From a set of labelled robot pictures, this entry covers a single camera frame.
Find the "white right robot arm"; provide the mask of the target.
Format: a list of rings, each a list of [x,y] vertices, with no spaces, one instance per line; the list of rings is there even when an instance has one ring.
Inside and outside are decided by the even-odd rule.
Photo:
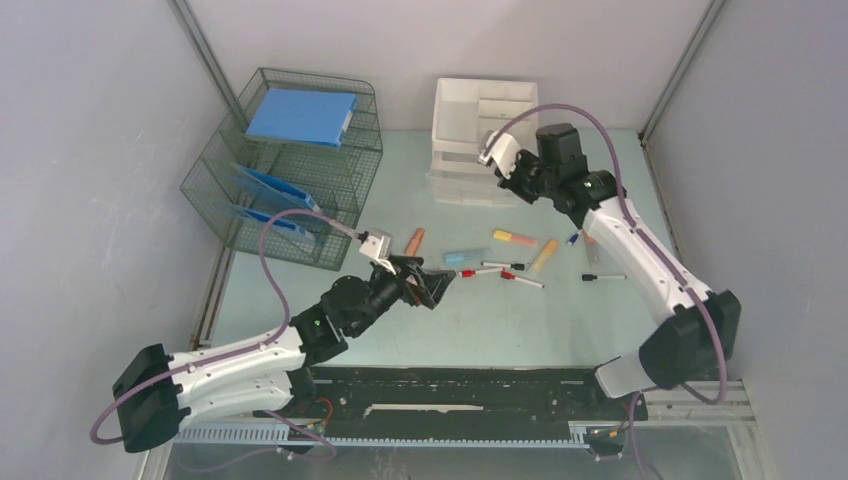
[[[672,389],[712,368],[725,370],[741,315],[738,298],[718,293],[691,274],[638,217],[607,170],[592,171],[578,131],[570,124],[536,132],[537,150],[509,133],[491,133],[479,163],[492,167],[498,185],[532,204],[552,201],[574,225],[603,247],[640,293],[656,323],[633,353],[594,371],[581,392],[585,411],[606,418],[622,397],[651,387]]]

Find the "red cap marker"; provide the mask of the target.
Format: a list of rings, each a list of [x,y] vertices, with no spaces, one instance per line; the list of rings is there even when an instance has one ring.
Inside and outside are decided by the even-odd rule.
[[[479,269],[461,270],[459,276],[461,278],[471,278],[478,275],[497,274],[500,275],[504,271],[503,267],[484,267]]]
[[[502,279],[505,279],[505,280],[520,282],[520,283],[523,283],[523,284],[526,284],[526,285],[529,285],[529,286],[533,286],[533,287],[539,288],[539,289],[543,289],[545,287],[545,284],[542,283],[542,282],[539,282],[539,281],[536,281],[536,280],[533,280],[533,279],[529,279],[529,278],[526,278],[526,277],[523,277],[523,276],[520,276],[520,275],[516,275],[516,274],[511,273],[511,272],[506,271],[506,270],[502,270],[500,272],[500,277]]]

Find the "white plastic drawer organizer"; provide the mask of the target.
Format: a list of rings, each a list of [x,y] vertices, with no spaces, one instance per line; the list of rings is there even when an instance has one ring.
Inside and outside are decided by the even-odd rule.
[[[427,173],[434,200],[481,207],[521,205],[518,197],[498,187],[492,169],[478,163],[479,147],[489,133],[537,105],[534,82],[438,79]]]

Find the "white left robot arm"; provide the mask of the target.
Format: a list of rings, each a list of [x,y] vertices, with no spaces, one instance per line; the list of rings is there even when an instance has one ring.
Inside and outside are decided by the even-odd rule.
[[[316,403],[310,367],[345,352],[397,302],[434,309],[456,274],[427,269],[419,257],[390,256],[368,279],[338,278],[319,301],[274,329],[220,347],[166,353],[141,349],[112,386],[128,453],[173,439],[188,426],[236,414],[286,410],[304,416]]]

